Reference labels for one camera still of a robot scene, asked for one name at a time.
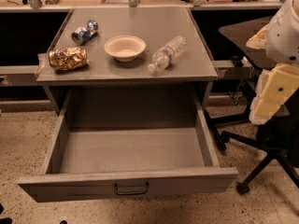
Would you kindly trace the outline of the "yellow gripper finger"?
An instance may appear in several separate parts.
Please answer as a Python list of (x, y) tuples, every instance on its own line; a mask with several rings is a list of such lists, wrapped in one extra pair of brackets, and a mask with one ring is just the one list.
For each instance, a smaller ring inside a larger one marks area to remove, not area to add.
[(268, 24), (247, 41), (246, 47), (250, 49), (265, 49), (267, 30)]
[(299, 88), (299, 66), (278, 63), (271, 71), (263, 70), (250, 105), (249, 120), (263, 125), (289, 100)]

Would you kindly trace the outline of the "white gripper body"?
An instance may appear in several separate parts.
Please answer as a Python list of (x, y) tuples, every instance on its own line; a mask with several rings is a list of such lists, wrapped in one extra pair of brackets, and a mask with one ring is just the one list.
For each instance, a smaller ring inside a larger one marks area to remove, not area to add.
[(286, 0), (269, 22), (265, 53), (277, 63), (299, 64), (299, 0)]

